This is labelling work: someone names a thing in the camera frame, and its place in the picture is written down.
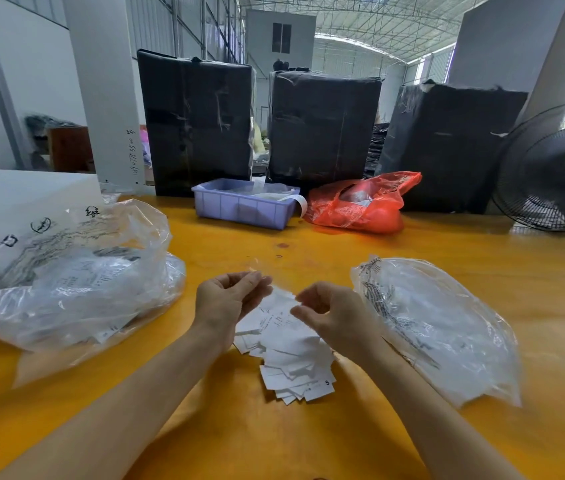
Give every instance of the warehouse ceiling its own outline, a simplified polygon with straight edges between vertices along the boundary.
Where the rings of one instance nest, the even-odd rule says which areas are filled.
[[[257,10],[315,15],[320,34],[353,39],[410,62],[455,42],[463,13],[486,0],[244,1]]]

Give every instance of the packing tape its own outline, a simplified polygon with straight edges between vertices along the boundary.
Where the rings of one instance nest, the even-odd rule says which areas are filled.
[[[281,198],[278,202],[282,202],[283,200],[289,200],[289,199],[295,200],[300,204],[300,209],[301,209],[300,217],[304,217],[305,212],[307,212],[307,200],[302,195],[294,194],[294,195],[287,195],[287,197]]]

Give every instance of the hand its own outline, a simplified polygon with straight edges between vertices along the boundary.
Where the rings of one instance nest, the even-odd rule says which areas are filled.
[[[234,341],[236,323],[274,290],[271,276],[228,273],[202,282],[196,291],[196,316],[191,331],[202,333],[220,355]]]
[[[301,305],[290,313],[361,367],[374,353],[386,353],[380,321],[350,288],[320,281],[298,293],[296,300]]]

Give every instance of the white box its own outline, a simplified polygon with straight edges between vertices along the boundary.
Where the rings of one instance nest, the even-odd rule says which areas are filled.
[[[46,217],[102,202],[95,175],[0,170],[0,245],[12,246],[24,225],[44,227]]]

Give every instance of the red plastic bag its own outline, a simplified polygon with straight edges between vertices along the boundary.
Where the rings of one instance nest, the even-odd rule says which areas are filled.
[[[343,180],[309,192],[305,220],[379,234],[403,228],[402,195],[422,179],[420,172],[383,173],[367,180]]]

